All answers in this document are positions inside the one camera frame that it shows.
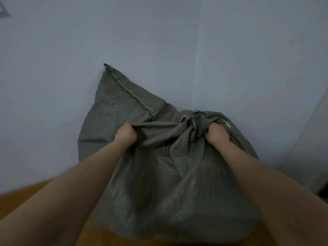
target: large gray-green bag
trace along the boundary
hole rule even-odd
[[[225,243],[246,237],[259,213],[204,135],[217,122],[234,144],[257,157],[251,144],[223,114],[177,111],[105,66],[78,138],[79,159],[113,141],[126,122],[138,140],[119,161],[93,220],[137,240]]]

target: forearm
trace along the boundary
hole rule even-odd
[[[214,146],[260,209],[277,243],[327,243],[328,206],[321,199],[230,142]]]
[[[55,178],[0,222],[2,242],[73,245],[125,150],[114,141]]]

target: wooden floor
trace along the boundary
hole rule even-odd
[[[42,182],[36,185],[28,186],[26,188],[16,190],[7,194],[0,195],[0,220],[6,215],[15,210],[19,205],[25,202],[29,197],[35,194],[43,186],[48,183]],[[105,230],[101,227],[94,226],[90,221],[88,221],[80,238],[77,242],[78,246],[174,246],[177,244],[165,243],[155,239],[144,240],[144,241],[131,241],[125,238],[116,236],[115,234]],[[254,231],[249,235],[248,238],[241,240],[234,244],[225,244],[230,246],[277,246],[268,232],[267,228],[263,223],[256,226]]]

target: bare arm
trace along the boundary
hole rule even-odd
[[[278,245],[327,245],[328,205],[325,202],[236,147],[223,126],[212,123],[206,139],[224,157],[259,208]]]
[[[131,124],[115,140],[55,178],[0,221],[1,245],[75,245],[122,154],[137,138]]]

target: bag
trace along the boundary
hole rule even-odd
[[[79,138],[83,161],[114,140],[126,122],[137,142],[121,157],[94,222],[122,237],[177,243],[227,243],[246,237],[260,219],[231,170],[204,135],[212,122],[257,158],[223,114],[177,111],[106,65]]]

